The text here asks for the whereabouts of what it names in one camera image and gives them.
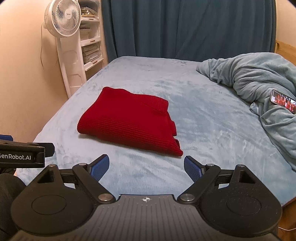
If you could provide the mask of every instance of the shelving unit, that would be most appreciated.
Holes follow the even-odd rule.
[[[81,29],[73,36],[61,39],[62,58],[68,78],[66,82],[69,83],[66,87],[68,98],[108,63],[101,0],[78,0],[78,3],[80,7],[88,7],[98,12],[98,16],[81,16]],[[90,54],[87,55],[89,52],[84,52],[86,46],[96,46],[97,50],[89,52],[95,57],[100,52],[100,56],[92,59]]]

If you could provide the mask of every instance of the crumpled blanket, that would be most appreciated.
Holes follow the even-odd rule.
[[[196,70],[251,103],[271,142],[296,171],[296,115],[270,101],[273,89],[296,100],[296,66],[276,53],[248,53],[208,59]]]

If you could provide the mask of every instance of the red folded sweater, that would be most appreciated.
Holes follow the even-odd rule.
[[[81,134],[140,149],[182,156],[168,101],[157,96],[132,94],[104,87],[80,118]]]

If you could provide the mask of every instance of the black pants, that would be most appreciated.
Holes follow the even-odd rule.
[[[9,240],[17,232],[10,215],[10,207],[25,187],[18,177],[8,173],[0,174],[0,241]]]

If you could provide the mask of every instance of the wooden bed frame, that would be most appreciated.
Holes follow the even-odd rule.
[[[296,47],[276,41],[274,52],[296,65]],[[296,228],[296,197],[283,206],[283,215],[279,227],[287,230]],[[279,229],[278,235],[283,241],[296,241],[296,230],[285,231]]]

